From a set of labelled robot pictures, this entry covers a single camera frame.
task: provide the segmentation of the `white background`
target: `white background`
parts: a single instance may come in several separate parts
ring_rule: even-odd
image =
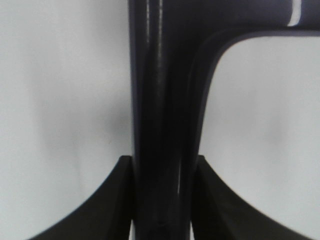
[[[22,240],[131,154],[127,1],[2,0],[0,42],[0,239]],[[315,239],[319,52],[300,38],[228,50],[200,147],[243,198]]]

